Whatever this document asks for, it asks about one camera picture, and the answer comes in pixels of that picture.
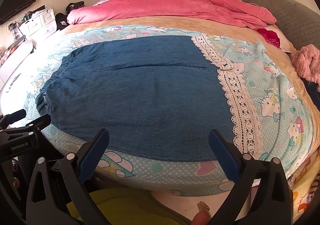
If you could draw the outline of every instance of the white lace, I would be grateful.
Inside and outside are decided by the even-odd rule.
[[[207,35],[193,36],[192,41],[201,50],[204,57],[219,69],[218,79],[228,99],[232,122],[234,144],[241,153],[251,155],[262,153],[261,124],[250,95],[244,85],[242,75],[234,72],[233,63],[219,54],[212,46]]]

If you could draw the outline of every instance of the yellow-green fabric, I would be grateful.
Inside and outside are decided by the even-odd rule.
[[[190,220],[156,201],[150,192],[134,188],[108,188],[90,193],[112,225],[189,225]],[[72,217],[81,220],[73,203]]]

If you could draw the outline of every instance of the tan blanket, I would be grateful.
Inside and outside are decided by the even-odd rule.
[[[84,30],[90,30],[110,25],[146,25],[146,26],[157,26],[166,28],[177,28],[185,29],[190,31],[203,32],[210,35],[224,35],[230,38],[244,40],[250,43],[256,43],[258,40],[262,41],[267,49],[268,56],[273,62],[284,72],[290,82],[294,85],[297,93],[310,110],[313,120],[313,132],[315,139],[312,142],[312,149],[309,153],[311,155],[320,145],[320,112],[313,104],[310,96],[308,95],[302,80],[298,77],[294,67],[291,64],[289,57],[277,49],[276,47],[268,44],[264,38],[257,32],[249,28],[240,28],[236,26],[221,24],[218,22],[176,17],[176,16],[152,16],[152,17],[139,17],[139,18],[128,18],[128,19],[116,19],[109,21],[102,21],[90,24],[76,24],[66,27],[62,34],[68,34],[72,32],[79,32]]]

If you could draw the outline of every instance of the gray quilted headboard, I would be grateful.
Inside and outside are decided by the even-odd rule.
[[[320,15],[294,0],[242,0],[267,8],[276,25],[296,49],[314,44],[320,49]]]

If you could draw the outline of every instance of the pink comforter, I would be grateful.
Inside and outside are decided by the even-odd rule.
[[[68,23],[161,15],[200,18],[254,30],[276,22],[268,9],[239,0],[109,0],[71,11]]]

